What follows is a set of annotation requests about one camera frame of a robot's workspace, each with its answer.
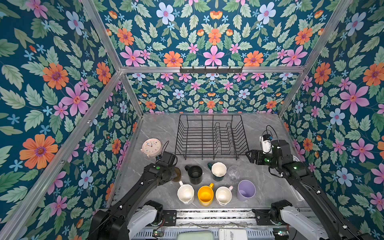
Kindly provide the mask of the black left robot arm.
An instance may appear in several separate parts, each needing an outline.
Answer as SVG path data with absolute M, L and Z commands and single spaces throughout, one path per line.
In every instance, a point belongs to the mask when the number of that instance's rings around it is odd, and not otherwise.
M 177 156 L 164 152 L 144 168 L 135 185 L 116 204 L 99 210 L 92 218 L 89 240 L 129 240 L 144 227 L 163 221 L 163 205 L 155 201 L 140 204 L 156 187 L 177 177 Z

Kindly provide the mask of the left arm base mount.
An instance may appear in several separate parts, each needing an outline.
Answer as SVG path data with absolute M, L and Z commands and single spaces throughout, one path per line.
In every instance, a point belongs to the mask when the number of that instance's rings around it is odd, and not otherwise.
M 176 226 L 177 215 L 178 215 L 177 210 L 164 210 L 163 205 L 155 201 L 147 201 L 145 203 L 145 206 L 151 206 L 157 211 L 154 220 L 151 223 L 149 223 L 147 227 Z

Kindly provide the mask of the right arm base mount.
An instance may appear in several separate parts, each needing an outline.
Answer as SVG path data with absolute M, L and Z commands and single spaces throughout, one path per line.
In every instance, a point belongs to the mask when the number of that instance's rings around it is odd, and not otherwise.
M 280 226 L 286 224 L 282 219 L 281 211 L 285 207 L 292 206 L 293 205 L 289 201 L 281 200 L 272 203 L 269 209 L 252 209 L 252 212 L 255 214 L 258 226 Z

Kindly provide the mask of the white faceted mug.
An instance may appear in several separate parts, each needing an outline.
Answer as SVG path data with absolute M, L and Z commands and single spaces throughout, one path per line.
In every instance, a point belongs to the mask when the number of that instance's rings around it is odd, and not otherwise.
M 194 188 L 189 184 L 184 184 L 182 181 L 179 181 L 179 185 L 180 187 L 177 192 L 179 200 L 185 205 L 191 204 L 195 199 Z

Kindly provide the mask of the lavender plastic cup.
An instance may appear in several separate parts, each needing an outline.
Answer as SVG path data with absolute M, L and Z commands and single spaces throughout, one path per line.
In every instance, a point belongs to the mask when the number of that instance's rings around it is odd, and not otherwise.
M 253 198 L 256 194 L 256 186 L 249 180 L 242 180 L 238 184 L 237 198 L 244 202 Z

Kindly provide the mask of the brown textured cup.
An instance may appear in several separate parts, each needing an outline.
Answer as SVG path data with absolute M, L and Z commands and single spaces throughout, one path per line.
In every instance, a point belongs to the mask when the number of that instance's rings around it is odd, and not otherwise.
M 181 170 L 175 167 L 176 177 L 172 180 L 173 182 L 179 182 L 181 180 Z

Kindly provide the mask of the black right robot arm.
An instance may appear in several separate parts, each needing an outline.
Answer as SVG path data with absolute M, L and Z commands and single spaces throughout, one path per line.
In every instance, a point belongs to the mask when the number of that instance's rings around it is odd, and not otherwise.
M 271 150 L 246 152 L 250 163 L 268 166 L 278 173 L 276 177 L 285 179 L 307 202 L 320 221 L 317 225 L 287 200 L 271 204 L 270 219 L 274 224 L 287 224 L 296 229 L 308 240 L 371 240 L 368 233 L 358 230 L 344 217 L 321 189 L 308 167 L 295 161 L 290 145 L 286 141 L 272 141 Z

